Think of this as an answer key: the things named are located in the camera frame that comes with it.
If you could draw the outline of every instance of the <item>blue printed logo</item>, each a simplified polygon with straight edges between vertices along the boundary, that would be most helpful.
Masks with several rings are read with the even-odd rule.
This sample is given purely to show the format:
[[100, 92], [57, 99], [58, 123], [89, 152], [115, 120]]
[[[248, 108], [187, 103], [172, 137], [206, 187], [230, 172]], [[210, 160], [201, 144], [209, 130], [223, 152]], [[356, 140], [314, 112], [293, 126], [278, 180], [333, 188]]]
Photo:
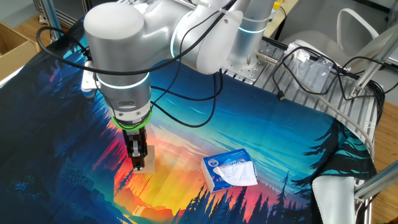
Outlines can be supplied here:
[[216, 167], [216, 166], [218, 166], [218, 161], [215, 160], [215, 159], [210, 159], [207, 163], [208, 163], [209, 166], [211, 166], [211, 167]]

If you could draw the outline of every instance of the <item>white cloth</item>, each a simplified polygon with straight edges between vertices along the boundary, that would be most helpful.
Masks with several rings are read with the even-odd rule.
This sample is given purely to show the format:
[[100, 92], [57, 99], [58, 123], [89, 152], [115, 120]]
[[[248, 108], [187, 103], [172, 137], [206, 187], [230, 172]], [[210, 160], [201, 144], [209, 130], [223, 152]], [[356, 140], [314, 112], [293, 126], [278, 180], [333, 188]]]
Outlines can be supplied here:
[[257, 185], [256, 171], [251, 161], [223, 167], [215, 167], [213, 172], [233, 186]]
[[312, 189], [324, 224], [354, 224], [354, 177], [321, 176]]

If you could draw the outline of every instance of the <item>tissue box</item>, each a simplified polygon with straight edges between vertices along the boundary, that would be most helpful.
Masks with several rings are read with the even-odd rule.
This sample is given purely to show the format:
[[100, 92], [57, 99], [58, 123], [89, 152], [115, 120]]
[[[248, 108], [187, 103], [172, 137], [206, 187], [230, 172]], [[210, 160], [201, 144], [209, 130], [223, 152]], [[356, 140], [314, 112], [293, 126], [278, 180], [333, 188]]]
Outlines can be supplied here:
[[243, 162], [252, 162], [250, 155], [244, 149], [203, 158], [201, 161], [201, 170], [205, 176], [209, 191], [212, 193], [219, 190], [235, 187], [235, 185], [231, 185], [225, 182], [225, 180], [220, 175], [216, 174], [213, 171], [214, 168], [231, 166], [233, 164], [239, 164]]

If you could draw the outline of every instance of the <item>green led ring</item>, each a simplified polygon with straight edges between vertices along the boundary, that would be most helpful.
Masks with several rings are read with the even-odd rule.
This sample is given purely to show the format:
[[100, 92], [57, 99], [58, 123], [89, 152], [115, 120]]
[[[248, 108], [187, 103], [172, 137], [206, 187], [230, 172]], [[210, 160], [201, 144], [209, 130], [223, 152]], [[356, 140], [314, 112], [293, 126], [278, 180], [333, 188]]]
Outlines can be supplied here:
[[149, 112], [147, 119], [142, 122], [140, 125], [138, 125], [137, 127], [135, 126], [130, 126], [130, 125], [121, 125], [118, 123], [118, 121], [116, 121], [116, 118], [114, 116], [112, 116], [112, 121], [113, 123], [116, 125], [116, 127], [125, 130], [125, 131], [138, 131], [141, 128], [143, 128], [145, 125], [148, 124], [150, 118], [152, 117], [152, 112]]

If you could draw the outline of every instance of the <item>small wooden block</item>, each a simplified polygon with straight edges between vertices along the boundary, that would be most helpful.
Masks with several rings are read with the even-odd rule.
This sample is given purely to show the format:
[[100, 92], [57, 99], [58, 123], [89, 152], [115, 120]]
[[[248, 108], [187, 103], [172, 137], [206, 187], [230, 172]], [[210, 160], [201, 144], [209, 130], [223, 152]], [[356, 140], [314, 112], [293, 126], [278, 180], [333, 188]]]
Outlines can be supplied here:
[[145, 157], [145, 167], [140, 171], [134, 171], [135, 174], [152, 174], [155, 172], [155, 146], [148, 146], [148, 155]]

